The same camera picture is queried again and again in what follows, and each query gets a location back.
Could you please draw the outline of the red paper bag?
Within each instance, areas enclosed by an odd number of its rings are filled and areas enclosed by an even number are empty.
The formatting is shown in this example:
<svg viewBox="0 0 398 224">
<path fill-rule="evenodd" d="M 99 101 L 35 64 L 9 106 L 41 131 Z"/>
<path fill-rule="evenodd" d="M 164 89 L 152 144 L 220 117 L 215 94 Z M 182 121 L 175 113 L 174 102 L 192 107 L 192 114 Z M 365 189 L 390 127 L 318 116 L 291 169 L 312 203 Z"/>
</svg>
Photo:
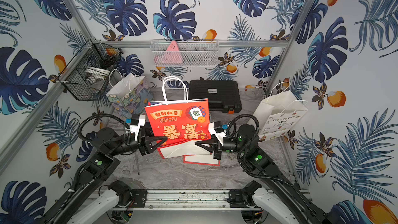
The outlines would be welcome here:
<svg viewBox="0 0 398 224">
<path fill-rule="evenodd" d="M 220 160 L 210 155 L 188 155 L 183 157 L 183 163 L 199 164 L 205 166 L 220 166 Z"/>
<path fill-rule="evenodd" d="M 208 130 L 210 114 L 208 99 L 188 99 L 188 89 L 183 84 L 183 99 L 169 100 L 166 95 L 168 82 L 182 82 L 176 76 L 163 79 L 164 100 L 149 102 L 145 112 L 155 136 L 164 136 L 166 141 L 157 148 L 163 159 L 182 156 L 210 155 L 210 151 L 195 144 L 211 138 Z"/>
</svg>

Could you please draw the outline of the white happy paper bag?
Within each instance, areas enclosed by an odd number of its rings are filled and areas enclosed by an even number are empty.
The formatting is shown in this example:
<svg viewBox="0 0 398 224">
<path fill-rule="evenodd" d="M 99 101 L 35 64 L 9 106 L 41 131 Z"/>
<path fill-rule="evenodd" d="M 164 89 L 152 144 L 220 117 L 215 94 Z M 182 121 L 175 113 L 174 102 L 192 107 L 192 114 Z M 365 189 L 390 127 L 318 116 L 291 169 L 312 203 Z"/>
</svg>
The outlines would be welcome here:
<svg viewBox="0 0 398 224">
<path fill-rule="evenodd" d="M 298 100 L 285 82 L 282 92 L 270 95 L 260 102 L 254 112 L 259 122 L 260 141 L 268 141 L 284 135 L 308 112 L 307 101 Z"/>
</svg>

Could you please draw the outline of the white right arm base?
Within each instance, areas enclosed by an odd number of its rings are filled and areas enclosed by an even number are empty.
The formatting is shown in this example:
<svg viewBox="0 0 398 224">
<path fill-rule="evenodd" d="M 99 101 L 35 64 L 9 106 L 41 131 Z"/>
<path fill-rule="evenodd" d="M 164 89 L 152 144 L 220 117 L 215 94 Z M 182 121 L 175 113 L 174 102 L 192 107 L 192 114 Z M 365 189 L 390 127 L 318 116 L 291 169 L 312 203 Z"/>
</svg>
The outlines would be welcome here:
<svg viewBox="0 0 398 224">
<path fill-rule="evenodd" d="M 258 182 L 252 181 L 243 188 L 242 197 L 247 206 L 260 207 L 282 224 L 298 224 L 292 211 L 279 199 L 272 196 Z"/>
</svg>

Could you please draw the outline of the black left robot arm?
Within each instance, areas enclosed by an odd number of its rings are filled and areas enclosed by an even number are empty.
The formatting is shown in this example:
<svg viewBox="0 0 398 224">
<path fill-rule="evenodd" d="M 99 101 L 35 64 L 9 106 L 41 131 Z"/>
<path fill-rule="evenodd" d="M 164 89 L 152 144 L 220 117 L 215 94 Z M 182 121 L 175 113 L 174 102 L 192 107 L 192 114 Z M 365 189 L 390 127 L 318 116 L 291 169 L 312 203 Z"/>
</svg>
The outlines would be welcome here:
<svg viewBox="0 0 398 224">
<path fill-rule="evenodd" d="M 37 224 L 66 224 L 72 219 L 88 197 L 112 175 L 120 164 L 118 155 L 127 156 L 139 151 L 143 156 L 153 153 L 167 141 L 165 136 L 155 136 L 146 123 L 144 115 L 133 115 L 130 120 L 123 120 L 112 114 L 104 117 L 121 123 L 127 132 L 118 135 L 112 128 L 101 129 L 94 138 L 83 135 L 83 127 L 95 116 L 88 117 L 78 127 L 78 137 L 90 143 L 96 152 L 76 171 L 73 183 L 60 200 L 55 203 Z"/>
</svg>

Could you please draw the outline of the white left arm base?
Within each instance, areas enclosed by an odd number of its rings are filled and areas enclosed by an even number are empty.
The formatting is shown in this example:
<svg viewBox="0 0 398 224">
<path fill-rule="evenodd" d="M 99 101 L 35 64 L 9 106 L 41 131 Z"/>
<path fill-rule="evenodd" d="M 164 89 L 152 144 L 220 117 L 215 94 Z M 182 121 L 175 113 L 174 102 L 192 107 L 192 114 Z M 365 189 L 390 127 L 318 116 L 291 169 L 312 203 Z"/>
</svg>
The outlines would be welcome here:
<svg viewBox="0 0 398 224">
<path fill-rule="evenodd" d="M 129 206 L 131 203 L 131 188 L 122 181 L 115 181 L 108 186 L 95 201 L 75 214 L 68 224 L 93 224 L 107 211 L 116 206 Z"/>
</svg>

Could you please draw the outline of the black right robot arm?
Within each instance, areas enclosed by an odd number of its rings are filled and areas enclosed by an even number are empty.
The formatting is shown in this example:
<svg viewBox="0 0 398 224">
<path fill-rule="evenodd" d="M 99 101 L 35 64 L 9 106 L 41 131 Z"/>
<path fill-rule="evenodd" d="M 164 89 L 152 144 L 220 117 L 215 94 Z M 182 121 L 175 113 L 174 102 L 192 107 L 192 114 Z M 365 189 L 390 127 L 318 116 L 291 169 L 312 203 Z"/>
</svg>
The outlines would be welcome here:
<svg viewBox="0 0 398 224">
<path fill-rule="evenodd" d="M 241 199 L 231 205 L 260 207 L 285 224 L 332 224 L 331 214 L 317 207 L 289 181 L 273 159 L 259 146 L 260 124 L 251 114 L 242 114 L 224 129 L 219 122 L 209 124 L 211 139 L 195 143 L 220 159 L 223 152 L 236 153 L 243 172 L 254 181 L 241 191 Z"/>
</svg>

